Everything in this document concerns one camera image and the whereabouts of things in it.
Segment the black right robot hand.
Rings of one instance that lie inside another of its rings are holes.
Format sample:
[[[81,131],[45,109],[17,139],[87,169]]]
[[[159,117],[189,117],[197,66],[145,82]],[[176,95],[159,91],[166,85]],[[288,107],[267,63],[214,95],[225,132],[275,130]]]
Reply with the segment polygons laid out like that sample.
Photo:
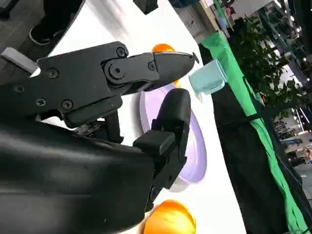
[[[39,60],[0,87],[0,231],[115,234],[139,224],[186,163],[191,98],[170,90],[151,130],[122,144],[122,96],[188,74],[195,54],[129,56],[110,42]]]

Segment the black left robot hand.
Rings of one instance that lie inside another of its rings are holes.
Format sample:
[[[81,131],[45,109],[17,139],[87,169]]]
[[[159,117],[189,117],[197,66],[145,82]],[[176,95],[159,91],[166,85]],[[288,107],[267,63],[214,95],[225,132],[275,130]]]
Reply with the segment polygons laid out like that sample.
[[[140,11],[147,15],[158,8],[157,0],[133,0]]]

